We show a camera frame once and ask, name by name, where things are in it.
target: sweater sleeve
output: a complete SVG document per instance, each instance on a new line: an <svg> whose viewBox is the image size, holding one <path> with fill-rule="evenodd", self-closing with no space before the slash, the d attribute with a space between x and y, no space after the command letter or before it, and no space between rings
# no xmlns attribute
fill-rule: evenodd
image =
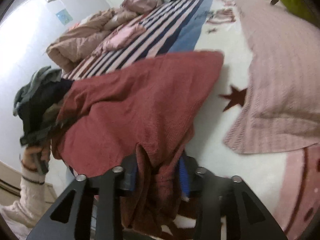
<svg viewBox="0 0 320 240"><path fill-rule="evenodd" d="M8 218L33 228L45 213L44 179L38 173L22 168L21 198L2 211Z"/></svg>

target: hand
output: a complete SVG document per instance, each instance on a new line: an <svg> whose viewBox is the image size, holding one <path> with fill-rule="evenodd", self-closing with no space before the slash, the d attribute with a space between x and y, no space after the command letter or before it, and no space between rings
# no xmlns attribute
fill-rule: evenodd
<svg viewBox="0 0 320 240"><path fill-rule="evenodd" d="M41 160L49 162L50 160L50 141L48 141L44 146L32 146L27 147L23 153L22 164L25 168L29 170L36 170L36 164L34 162L33 154L41 152Z"/></svg>

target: white sweater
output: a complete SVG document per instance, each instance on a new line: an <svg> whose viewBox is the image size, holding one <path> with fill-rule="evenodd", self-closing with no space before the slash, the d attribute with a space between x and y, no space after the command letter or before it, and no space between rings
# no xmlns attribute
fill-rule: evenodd
<svg viewBox="0 0 320 240"><path fill-rule="evenodd" d="M45 213L44 179L22 168L21 198L11 206L0 205L0 213L19 240L26 240L31 229Z"/></svg>

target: person's arm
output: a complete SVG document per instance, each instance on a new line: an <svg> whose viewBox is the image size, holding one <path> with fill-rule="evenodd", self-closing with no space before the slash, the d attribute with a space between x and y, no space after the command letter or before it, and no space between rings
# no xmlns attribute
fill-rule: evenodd
<svg viewBox="0 0 320 240"><path fill-rule="evenodd" d="M45 213L44 179L36 171L32 154L42 151L42 160L49 161L49 147L28 147L22 158L21 198L2 211L12 220L32 228Z"/></svg>

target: blue sticker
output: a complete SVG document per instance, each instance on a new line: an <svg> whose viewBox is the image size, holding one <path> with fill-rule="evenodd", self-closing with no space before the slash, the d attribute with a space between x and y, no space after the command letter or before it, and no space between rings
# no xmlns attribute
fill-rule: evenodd
<svg viewBox="0 0 320 240"><path fill-rule="evenodd" d="M62 22L63 25L66 25L73 20L73 18L66 9L63 9L62 11L56 13L56 16Z"/></svg>

